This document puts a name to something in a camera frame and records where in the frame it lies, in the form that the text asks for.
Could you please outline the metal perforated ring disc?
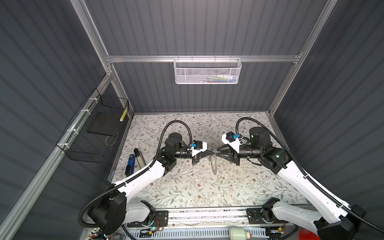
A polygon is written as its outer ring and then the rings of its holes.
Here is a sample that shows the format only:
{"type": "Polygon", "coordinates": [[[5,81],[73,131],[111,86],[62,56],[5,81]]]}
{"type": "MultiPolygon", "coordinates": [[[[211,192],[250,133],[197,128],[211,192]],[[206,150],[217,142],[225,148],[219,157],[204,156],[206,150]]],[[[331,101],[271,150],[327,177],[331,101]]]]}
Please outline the metal perforated ring disc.
{"type": "Polygon", "coordinates": [[[217,174],[217,156],[216,156],[216,152],[214,150],[212,150],[212,155],[210,155],[210,164],[211,164],[211,168],[212,168],[212,172],[214,175],[217,174]]]}

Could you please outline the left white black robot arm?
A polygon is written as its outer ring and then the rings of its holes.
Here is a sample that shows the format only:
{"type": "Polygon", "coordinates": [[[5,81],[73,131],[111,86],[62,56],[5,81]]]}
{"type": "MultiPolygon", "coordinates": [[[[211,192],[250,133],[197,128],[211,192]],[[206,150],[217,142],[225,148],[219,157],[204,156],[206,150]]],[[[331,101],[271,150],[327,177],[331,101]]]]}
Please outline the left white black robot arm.
{"type": "Polygon", "coordinates": [[[131,204],[130,200],[147,185],[170,172],[176,166],[178,158],[197,162],[212,155],[214,152],[208,149],[206,142],[192,139],[191,129],[185,122],[169,122],[161,133],[153,160],[138,172],[109,184],[103,193],[85,204],[78,215],[78,223],[85,228],[100,228],[106,235],[126,224],[151,226],[156,217],[156,209],[147,201],[131,204]],[[181,124],[187,129],[188,145],[183,142],[179,133],[171,133],[164,139],[167,128],[172,124],[181,124]]]}

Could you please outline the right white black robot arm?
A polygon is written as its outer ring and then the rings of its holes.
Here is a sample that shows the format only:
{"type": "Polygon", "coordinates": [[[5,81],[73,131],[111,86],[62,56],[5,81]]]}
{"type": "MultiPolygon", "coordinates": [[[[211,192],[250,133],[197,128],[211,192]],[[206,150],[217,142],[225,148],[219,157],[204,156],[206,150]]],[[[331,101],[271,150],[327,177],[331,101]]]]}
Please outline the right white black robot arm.
{"type": "Polygon", "coordinates": [[[359,205],[350,205],[315,180],[298,163],[289,148],[265,125],[253,118],[240,118],[235,131],[222,136],[222,158],[235,164],[241,158],[258,159],[260,164],[286,180],[315,208],[308,211],[271,197],[261,215],[266,223],[286,221],[309,230],[321,240],[353,240],[362,224],[383,233],[384,229],[365,220],[359,205]]]}

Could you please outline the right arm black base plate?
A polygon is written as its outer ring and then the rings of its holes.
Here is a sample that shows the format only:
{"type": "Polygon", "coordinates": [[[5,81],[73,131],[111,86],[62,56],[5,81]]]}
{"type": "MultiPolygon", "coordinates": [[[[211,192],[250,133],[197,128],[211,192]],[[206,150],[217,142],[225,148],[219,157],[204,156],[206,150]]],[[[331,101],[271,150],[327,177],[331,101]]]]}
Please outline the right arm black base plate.
{"type": "Polygon", "coordinates": [[[286,224],[287,221],[279,220],[269,209],[248,208],[246,214],[250,224],[286,224]]]}

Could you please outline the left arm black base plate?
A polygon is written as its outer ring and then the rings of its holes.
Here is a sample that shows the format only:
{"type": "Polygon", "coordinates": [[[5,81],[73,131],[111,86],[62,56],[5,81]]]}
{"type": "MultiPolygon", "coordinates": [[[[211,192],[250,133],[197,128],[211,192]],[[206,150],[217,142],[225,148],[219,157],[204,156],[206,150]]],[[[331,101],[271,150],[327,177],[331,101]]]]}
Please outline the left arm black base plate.
{"type": "Polygon", "coordinates": [[[142,228],[142,227],[167,227],[169,220],[169,211],[156,210],[149,222],[132,222],[126,224],[128,228],[142,228]]]}

